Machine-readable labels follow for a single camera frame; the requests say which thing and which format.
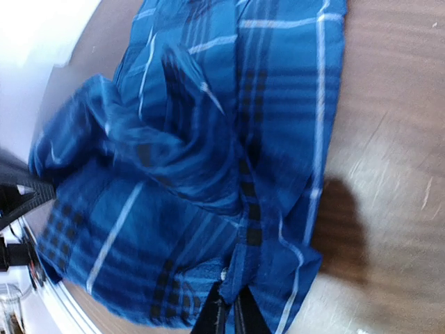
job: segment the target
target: flannel shirt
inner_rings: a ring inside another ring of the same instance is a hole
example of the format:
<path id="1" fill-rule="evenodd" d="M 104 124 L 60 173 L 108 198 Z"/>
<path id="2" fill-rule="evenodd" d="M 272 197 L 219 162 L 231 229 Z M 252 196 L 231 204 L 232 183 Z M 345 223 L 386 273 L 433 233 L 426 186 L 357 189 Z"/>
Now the flannel shirt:
<path id="1" fill-rule="evenodd" d="M 309 243 L 345 14 L 344 0 L 146 0 L 113 80 L 87 80 L 31 150 L 57 186 L 48 276 L 172 328 L 224 279 L 227 303 L 248 285 L 285 332 L 321 263 Z"/>

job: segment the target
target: wooden table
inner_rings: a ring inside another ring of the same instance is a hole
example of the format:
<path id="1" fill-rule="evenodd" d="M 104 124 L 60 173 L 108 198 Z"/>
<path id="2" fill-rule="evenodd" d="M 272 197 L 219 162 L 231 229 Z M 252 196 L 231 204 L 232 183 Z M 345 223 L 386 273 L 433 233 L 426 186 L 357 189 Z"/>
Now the wooden table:
<path id="1" fill-rule="evenodd" d="M 140 0 L 103 0 L 54 110 L 111 76 Z M 445 2 L 350 0 L 343 84 L 313 245 L 325 259 L 291 333 L 445 333 Z M 110 316 L 78 288 L 104 334 L 166 333 Z"/>

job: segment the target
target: black object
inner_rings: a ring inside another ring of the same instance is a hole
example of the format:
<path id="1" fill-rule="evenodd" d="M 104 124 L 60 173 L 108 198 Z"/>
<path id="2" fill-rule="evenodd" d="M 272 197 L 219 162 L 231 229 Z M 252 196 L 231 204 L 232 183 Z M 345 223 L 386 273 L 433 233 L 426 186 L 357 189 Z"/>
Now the black object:
<path id="1" fill-rule="evenodd" d="M 235 300 L 235 333 L 270 334 L 249 287 L 242 289 Z"/>
<path id="2" fill-rule="evenodd" d="M 213 284 L 191 334 L 225 334 L 225 322 L 231 306 L 219 295 L 221 283 Z M 245 287 L 235 301 L 236 334 L 270 334 L 252 292 Z"/>
<path id="3" fill-rule="evenodd" d="M 17 186 L 30 191 L 22 195 Z M 32 176 L 23 164 L 0 156 L 0 230 L 55 197 L 50 183 Z"/>
<path id="4" fill-rule="evenodd" d="M 24 187 L 27 192 L 21 194 L 17 186 Z M 50 183 L 35 178 L 24 163 L 0 150 L 0 231 L 55 197 L 56 192 Z M 24 236 L 20 241 L 20 244 L 6 245 L 5 239 L 0 236 L 0 272 L 7 271 L 9 267 L 26 266 L 33 286 L 36 287 L 35 282 L 42 285 L 46 276 L 27 228 L 24 228 Z"/>
<path id="5" fill-rule="evenodd" d="M 9 267 L 28 266 L 32 262 L 38 262 L 38 257 L 31 243 L 6 245 L 5 238 L 0 237 L 0 272 L 8 271 Z"/>

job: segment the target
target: white stripe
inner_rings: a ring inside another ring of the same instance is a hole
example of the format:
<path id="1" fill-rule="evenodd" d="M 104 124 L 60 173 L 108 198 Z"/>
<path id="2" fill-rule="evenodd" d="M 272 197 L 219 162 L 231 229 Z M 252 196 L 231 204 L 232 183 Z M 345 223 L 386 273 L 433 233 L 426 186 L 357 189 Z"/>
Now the white stripe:
<path id="1" fill-rule="evenodd" d="M 238 37 L 237 35 L 218 37 L 218 38 L 215 38 L 214 40 L 211 40 L 207 43 L 195 45 L 194 47 L 191 47 L 190 49 L 188 49 L 188 52 L 190 54 L 196 54 L 198 52 L 205 51 L 212 47 L 215 47 L 216 45 L 231 44 L 236 41 L 237 37 Z"/>
<path id="2" fill-rule="evenodd" d="M 335 13 L 322 14 L 318 19 L 323 19 L 325 21 L 344 21 L 343 15 Z"/>
<path id="3" fill-rule="evenodd" d="M 289 318 L 289 314 L 291 313 L 293 302 L 295 301 L 295 298 L 298 293 L 298 285 L 300 283 L 300 273 L 298 271 L 299 271 L 301 265 L 303 264 L 303 262 L 305 261 L 301 251 L 297 247 L 295 247 L 293 244 L 289 243 L 287 240 L 284 239 L 282 229 L 283 229 L 283 218 L 281 218 L 281 220 L 280 220 L 280 229 L 279 229 L 278 239 L 279 239 L 281 245 L 289 248 L 296 255 L 299 263 L 298 263 L 298 267 L 296 268 L 295 278 L 293 279 L 292 294 L 289 297 L 289 299 L 287 300 L 286 305 L 284 306 L 283 313 L 280 318 L 280 322 L 278 323 L 278 327 L 277 327 L 277 330 L 275 331 L 275 334 L 282 334 L 286 327 L 287 319 Z"/>
<path id="4" fill-rule="evenodd" d="M 136 20 L 138 20 L 138 19 L 142 19 L 142 18 L 147 17 L 147 16 L 152 16 L 152 15 L 154 14 L 154 12 L 156 12 L 156 9 L 155 9 L 155 8 L 150 8 L 150 9 L 144 10 L 143 12 L 137 14 L 137 15 L 134 17 L 134 19 L 135 19 L 135 21 L 136 21 Z"/>
<path id="5" fill-rule="evenodd" d="M 60 163 L 62 162 L 61 158 L 56 157 L 56 155 L 54 154 L 54 146 L 53 143 L 51 143 L 51 158 L 53 159 L 54 163 L 57 165 L 60 165 Z"/>
<path id="6" fill-rule="evenodd" d="M 315 23 L 315 17 L 310 19 L 301 19 L 299 21 L 277 21 L 273 19 L 242 19 L 239 22 L 240 28 L 273 28 L 273 29 L 290 29 L 297 26 Z"/>
<path id="7" fill-rule="evenodd" d="M 131 192 L 130 196 L 128 197 L 127 201 L 125 202 L 119 217 L 113 226 L 113 229 L 111 229 L 110 234 L 106 238 L 106 241 L 104 245 L 102 246 L 99 255 L 97 256 L 97 259 L 92 266 L 92 269 L 90 271 L 90 275 L 88 276 L 88 279 L 86 281 L 86 291 L 89 294 L 92 294 L 92 286 L 95 284 L 97 275 L 99 275 L 100 269 L 104 263 L 105 257 L 108 255 L 108 252 L 110 251 L 111 246 L 113 245 L 114 241 L 116 240 L 116 237 L 118 236 L 120 230 L 122 229 L 122 226 L 124 225 L 128 213 L 130 212 L 131 208 L 133 207 L 133 204 L 138 197 L 140 191 L 142 190 L 144 183 L 139 182 L 137 185 L 135 185 L 133 191 Z"/>
<path id="8" fill-rule="evenodd" d="M 329 6 L 330 0 L 325 0 L 323 7 L 319 12 L 319 16 L 324 16 L 324 10 Z M 325 52 L 325 22 L 319 19 L 316 25 L 317 30 L 317 70 L 318 70 L 318 85 L 317 85 L 317 105 L 316 105 L 316 119 L 315 119 L 315 147 L 314 147 L 314 182 L 312 190 L 320 189 L 322 182 L 321 171 L 323 169 L 323 132 L 325 121 L 325 67 L 326 67 L 326 52 Z M 312 197 L 309 202 L 309 212 L 306 220 L 305 237 L 303 244 L 309 245 L 312 228 L 316 218 L 316 207 L 318 203 L 318 196 Z"/>
<path id="9" fill-rule="evenodd" d="M 323 128 L 324 128 L 324 118 L 325 118 L 325 20 L 326 15 L 324 10 L 330 5 L 330 0 L 323 1 L 323 7 L 318 12 L 318 19 L 316 24 L 316 34 L 317 34 L 317 72 L 318 72 L 318 81 L 317 81 L 317 105 L 316 105 L 316 119 L 315 119 L 315 134 L 314 134 L 314 160 L 313 160 L 313 169 L 314 169 L 314 183 L 312 185 L 311 190 L 311 198 L 309 202 L 309 211 L 307 214 L 306 220 L 306 230 L 305 236 L 303 239 L 303 244 L 308 245 L 310 241 L 310 236 L 312 233 L 312 228 L 314 226 L 315 221 L 315 213 L 316 213 L 316 204 L 318 202 L 318 197 L 321 194 L 321 191 L 317 191 L 321 189 L 321 170 L 322 170 L 322 162 L 323 162 Z M 280 235 L 279 235 L 280 243 L 283 246 L 288 247 L 291 251 L 293 251 L 300 264 L 296 269 L 295 279 L 293 281 L 293 290 L 292 294 L 286 302 L 284 306 L 283 313 L 278 324 L 277 330 L 275 334 L 282 334 L 284 328 L 286 327 L 287 321 L 289 319 L 289 315 L 291 313 L 291 307 L 293 302 L 295 301 L 295 297 L 298 293 L 298 284 L 299 284 L 299 273 L 298 269 L 303 263 L 303 258 L 301 252 L 292 244 L 288 243 L 284 240 L 282 236 L 282 221 L 280 221 Z"/>
<path id="10" fill-rule="evenodd" d="M 223 108 L 221 107 L 220 102 L 218 101 L 218 99 L 216 98 L 216 96 L 213 95 L 213 93 L 210 91 L 210 89 L 209 89 L 209 85 L 207 85 L 207 83 L 205 83 L 205 82 L 202 82 L 202 83 L 201 83 L 201 90 L 202 90 L 203 92 L 205 92 L 205 93 L 210 97 L 210 100 L 213 101 L 213 103 L 216 105 L 216 108 L 218 108 L 218 109 L 221 111 L 221 113 L 222 113 L 223 115 L 225 115 L 224 110 L 223 110 Z"/>
<path id="11" fill-rule="evenodd" d="M 246 29 L 253 28 L 270 28 L 270 29 L 292 29 L 319 21 L 339 21 L 344 20 L 343 15 L 328 13 L 321 14 L 318 17 L 310 17 L 309 19 L 300 19 L 298 21 L 277 21 L 273 19 L 242 19 L 239 27 Z"/>
<path id="12" fill-rule="evenodd" d="M 145 80 L 147 78 L 148 67 L 152 63 L 153 55 L 154 55 L 154 41 L 156 40 L 156 35 L 154 35 L 153 38 L 152 38 L 152 34 L 153 34 L 153 28 L 150 31 L 150 35 L 148 36 L 148 41 L 147 41 L 147 44 L 150 44 L 150 55 L 148 57 L 147 63 L 145 64 L 144 75 L 142 76 L 142 81 L 140 83 L 140 88 L 139 88 L 139 110 L 138 110 L 138 115 L 139 115 L 139 119 L 140 120 L 142 120 L 142 106 L 144 104 L 143 91 L 144 91 Z"/>
<path id="13" fill-rule="evenodd" d="M 108 136 L 110 134 L 110 130 L 111 130 L 111 125 L 109 122 L 105 123 L 104 129 L 105 129 L 105 134 Z"/>

